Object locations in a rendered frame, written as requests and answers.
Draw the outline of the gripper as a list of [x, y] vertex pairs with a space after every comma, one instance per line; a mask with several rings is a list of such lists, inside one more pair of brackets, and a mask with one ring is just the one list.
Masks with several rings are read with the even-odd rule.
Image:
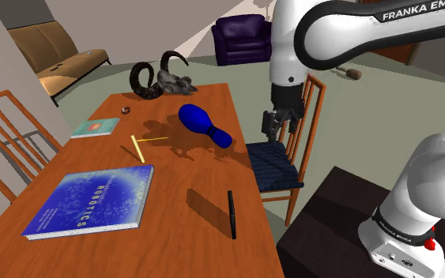
[[283, 123], [282, 110], [284, 109], [290, 109], [286, 114], [289, 123], [288, 131], [296, 132], [298, 122], [304, 116], [303, 90], [303, 83], [293, 86], [271, 84], [271, 102], [274, 110], [264, 111], [262, 115], [262, 132], [268, 141], [277, 140], [277, 131]]

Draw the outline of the wooden chair with blue seat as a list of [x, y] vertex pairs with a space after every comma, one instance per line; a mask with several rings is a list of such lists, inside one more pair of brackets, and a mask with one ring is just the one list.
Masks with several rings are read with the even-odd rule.
[[286, 226], [290, 224], [298, 194], [300, 189], [304, 186], [304, 174], [307, 170], [307, 164], [311, 155], [315, 132], [317, 130], [322, 109], [322, 102], [326, 91], [326, 86], [316, 77], [309, 74], [304, 85], [303, 93], [305, 115], [308, 112], [315, 88], [317, 88], [319, 92], [300, 167], [295, 167], [294, 161], [304, 127], [303, 119], [298, 121], [296, 131], [289, 134], [287, 144], [282, 143], [284, 133], [280, 132], [278, 141], [250, 143], [247, 145], [247, 153], [251, 161], [252, 170], [255, 174], [259, 191], [261, 193], [289, 192], [288, 196], [263, 199], [264, 202], [288, 201], [285, 218]]

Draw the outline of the blue bowling pin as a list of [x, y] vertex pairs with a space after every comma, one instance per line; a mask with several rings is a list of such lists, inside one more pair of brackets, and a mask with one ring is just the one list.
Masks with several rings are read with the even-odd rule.
[[215, 127], [207, 112], [193, 104], [184, 104], [178, 112], [181, 123], [190, 131], [207, 135], [217, 146], [228, 148], [232, 137]]

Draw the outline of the brown mallet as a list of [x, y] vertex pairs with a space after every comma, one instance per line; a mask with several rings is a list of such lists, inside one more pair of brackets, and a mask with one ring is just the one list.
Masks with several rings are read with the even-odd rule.
[[353, 80], [359, 80], [362, 77], [362, 73], [357, 69], [346, 69], [341, 66], [337, 66], [336, 70], [340, 70], [341, 72], [345, 73], [345, 75]]

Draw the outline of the black pen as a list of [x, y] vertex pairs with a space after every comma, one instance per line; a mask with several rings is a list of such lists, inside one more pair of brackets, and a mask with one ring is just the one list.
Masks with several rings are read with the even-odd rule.
[[236, 214], [232, 191], [228, 191], [228, 210], [232, 239], [236, 239]]

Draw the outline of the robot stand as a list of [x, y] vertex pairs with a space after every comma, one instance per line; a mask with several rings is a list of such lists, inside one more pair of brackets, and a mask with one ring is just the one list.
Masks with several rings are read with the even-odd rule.
[[285, 278], [402, 278], [372, 262], [358, 236], [389, 193], [333, 167], [277, 243]]

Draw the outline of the dark horned skull figure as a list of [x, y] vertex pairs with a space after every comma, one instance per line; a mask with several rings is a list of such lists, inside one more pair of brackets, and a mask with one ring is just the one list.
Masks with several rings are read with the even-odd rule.
[[[148, 62], [136, 63], [130, 71], [130, 87], [133, 92], [144, 100], [154, 100], [162, 96], [165, 92], [171, 94], [192, 95], [198, 89], [192, 85], [190, 77], [178, 77], [171, 74], [168, 69], [169, 58], [176, 56], [180, 58], [187, 66], [188, 61], [177, 51], [165, 51], [160, 59], [160, 70], [157, 73], [157, 82], [153, 83], [154, 69]], [[146, 87], [139, 81], [139, 73], [147, 69], [149, 71], [149, 80]]]

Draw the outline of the thick yellow stick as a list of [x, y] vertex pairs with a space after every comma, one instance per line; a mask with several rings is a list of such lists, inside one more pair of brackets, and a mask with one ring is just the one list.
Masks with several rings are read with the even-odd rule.
[[142, 153], [142, 151], [141, 151], [141, 149], [139, 147], [137, 138], [134, 135], [131, 135], [130, 137], [131, 137], [131, 140], [132, 140], [132, 142], [134, 144], [135, 150], [136, 150], [136, 152], [138, 154], [138, 157], [139, 157], [140, 161], [142, 163], [145, 163], [145, 157], [143, 156], [143, 153]]

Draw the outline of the wooden dining table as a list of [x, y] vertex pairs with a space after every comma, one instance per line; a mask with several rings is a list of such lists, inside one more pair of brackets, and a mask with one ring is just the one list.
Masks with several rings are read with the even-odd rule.
[[[232, 137], [228, 148], [181, 123], [188, 103]], [[0, 278], [284, 278], [226, 84], [156, 100], [113, 94], [93, 117], [119, 124], [109, 136], [67, 141], [0, 216]], [[66, 174], [142, 164], [131, 135], [169, 137], [138, 142], [154, 167], [139, 227], [36, 241], [21, 234]]]

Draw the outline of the small teal book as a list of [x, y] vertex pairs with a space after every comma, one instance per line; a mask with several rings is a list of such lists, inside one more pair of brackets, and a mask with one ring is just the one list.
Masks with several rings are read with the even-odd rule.
[[72, 133], [71, 138], [96, 137], [110, 135], [119, 123], [119, 118], [104, 118], [81, 123]]

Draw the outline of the large blue book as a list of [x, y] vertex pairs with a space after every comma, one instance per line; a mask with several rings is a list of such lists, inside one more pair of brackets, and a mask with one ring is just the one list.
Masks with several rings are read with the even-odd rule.
[[140, 226], [154, 167], [67, 174], [21, 233], [29, 240]]

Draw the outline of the tan sofa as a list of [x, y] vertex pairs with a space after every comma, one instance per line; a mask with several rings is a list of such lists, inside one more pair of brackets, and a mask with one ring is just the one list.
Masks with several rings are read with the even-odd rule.
[[104, 49], [78, 51], [57, 21], [11, 28], [8, 33], [52, 101], [110, 58]]

